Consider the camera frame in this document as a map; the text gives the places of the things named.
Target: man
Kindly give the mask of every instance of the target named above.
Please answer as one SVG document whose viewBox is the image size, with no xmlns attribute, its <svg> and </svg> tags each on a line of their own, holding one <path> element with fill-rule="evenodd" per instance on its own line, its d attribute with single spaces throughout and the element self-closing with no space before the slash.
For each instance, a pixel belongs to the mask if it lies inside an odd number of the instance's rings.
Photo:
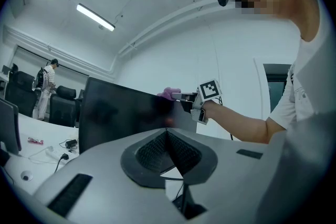
<svg viewBox="0 0 336 224">
<path fill-rule="evenodd" d="M 38 120 L 44 121 L 48 100 L 52 89 L 55 87 L 55 69 L 59 66 L 58 60 L 54 59 L 44 70 L 47 71 L 48 85 L 43 89 L 38 102 Z"/>
<path fill-rule="evenodd" d="M 235 1 L 240 7 L 253 8 L 255 13 L 291 20 L 301 33 L 298 56 L 288 72 L 285 91 L 279 104 L 266 121 L 240 115 L 214 101 L 207 101 L 203 105 L 207 118 L 215 120 L 238 139 L 268 143 L 274 133 L 283 131 L 291 123 L 306 119 L 314 114 L 309 98 L 297 79 L 297 73 L 324 44 L 334 29 L 321 0 Z"/>
</svg>

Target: purple object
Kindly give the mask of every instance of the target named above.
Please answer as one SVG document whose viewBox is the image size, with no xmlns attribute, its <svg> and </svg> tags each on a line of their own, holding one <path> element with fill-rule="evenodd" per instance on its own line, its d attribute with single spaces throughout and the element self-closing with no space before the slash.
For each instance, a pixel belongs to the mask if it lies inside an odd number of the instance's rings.
<svg viewBox="0 0 336 224">
<path fill-rule="evenodd" d="M 170 101 L 175 101 L 176 99 L 172 98 L 171 94 L 173 92 L 181 92 L 180 89 L 173 89 L 173 88 L 170 88 L 170 87 L 167 87 L 164 89 L 164 91 L 162 93 L 158 93 L 157 96 L 161 96 L 161 97 L 164 97 Z"/>
</svg>

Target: power strip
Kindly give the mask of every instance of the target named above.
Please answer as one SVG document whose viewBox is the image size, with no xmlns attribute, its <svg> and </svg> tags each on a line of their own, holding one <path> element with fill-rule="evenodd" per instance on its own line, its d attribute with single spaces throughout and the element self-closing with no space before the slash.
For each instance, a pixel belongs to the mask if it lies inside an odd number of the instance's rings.
<svg viewBox="0 0 336 224">
<path fill-rule="evenodd" d="M 61 164 L 66 165 L 69 161 L 71 161 L 74 158 L 77 158 L 79 155 L 78 154 L 74 154 L 72 152 L 69 152 L 66 148 L 54 148 L 52 146 L 46 148 L 46 154 L 49 155 L 50 157 L 56 159 L 57 161 L 59 161 L 59 159 L 61 159 L 63 154 L 68 154 L 69 159 L 62 159 L 60 161 Z"/>
</svg>

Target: white t-shirt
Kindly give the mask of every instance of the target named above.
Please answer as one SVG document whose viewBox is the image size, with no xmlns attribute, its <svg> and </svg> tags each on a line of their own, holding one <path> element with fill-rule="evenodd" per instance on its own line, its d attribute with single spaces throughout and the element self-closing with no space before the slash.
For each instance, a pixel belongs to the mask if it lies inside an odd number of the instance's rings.
<svg viewBox="0 0 336 224">
<path fill-rule="evenodd" d="M 296 61 L 288 72 L 285 91 L 278 105 L 269 116 L 285 129 L 291 123 L 309 118 L 316 112 L 311 105 L 309 96 L 298 80 L 297 74 L 307 65 L 330 35 L 334 34 L 333 23 L 328 10 L 322 0 L 318 0 L 318 3 L 320 10 L 319 30 L 312 41 L 306 42 L 301 39 Z"/>
<path fill-rule="evenodd" d="M 55 83 L 55 71 L 54 71 L 53 67 L 51 65 L 49 65 L 49 66 L 46 66 L 44 68 L 44 70 L 46 70 L 48 72 L 49 83 Z M 45 87 L 45 89 L 43 90 L 43 93 L 50 94 L 51 93 L 51 87 L 50 86 Z"/>
</svg>

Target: fluorescent light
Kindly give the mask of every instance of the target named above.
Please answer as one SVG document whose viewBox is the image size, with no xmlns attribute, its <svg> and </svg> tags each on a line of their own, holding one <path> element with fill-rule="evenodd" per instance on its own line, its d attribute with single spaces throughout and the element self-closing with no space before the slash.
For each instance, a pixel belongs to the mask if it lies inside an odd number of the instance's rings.
<svg viewBox="0 0 336 224">
<path fill-rule="evenodd" d="M 77 5 L 77 10 L 82 12 L 86 16 L 90 17 L 92 20 L 95 20 L 98 24 L 102 25 L 103 27 L 113 31 L 115 26 L 108 21 L 104 20 L 102 17 L 94 13 L 93 11 L 89 10 L 88 8 L 84 7 L 82 4 Z"/>
</svg>

